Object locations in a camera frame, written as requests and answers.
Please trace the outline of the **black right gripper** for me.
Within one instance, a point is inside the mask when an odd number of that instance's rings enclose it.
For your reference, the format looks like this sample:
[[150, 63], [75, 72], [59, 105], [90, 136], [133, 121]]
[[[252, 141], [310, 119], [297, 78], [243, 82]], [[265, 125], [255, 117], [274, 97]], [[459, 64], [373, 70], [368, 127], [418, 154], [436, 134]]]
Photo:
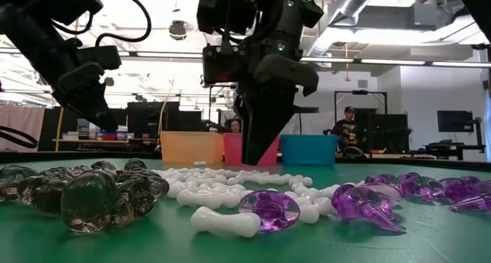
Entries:
[[256, 165], [293, 116], [293, 101], [318, 89], [316, 70], [299, 60], [299, 36], [273, 31], [246, 46], [245, 73], [239, 79], [234, 110], [242, 121], [242, 162]]

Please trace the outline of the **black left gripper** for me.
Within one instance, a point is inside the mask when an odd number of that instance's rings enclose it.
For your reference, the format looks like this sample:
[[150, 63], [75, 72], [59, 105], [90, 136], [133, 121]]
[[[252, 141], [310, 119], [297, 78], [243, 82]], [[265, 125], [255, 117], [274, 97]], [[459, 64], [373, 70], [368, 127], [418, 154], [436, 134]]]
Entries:
[[1, 32], [54, 88], [62, 107], [103, 130], [117, 130], [100, 82], [105, 71], [121, 66], [116, 47], [80, 48], [79, 39], [64, 40], [49, 23], [2, 23]]

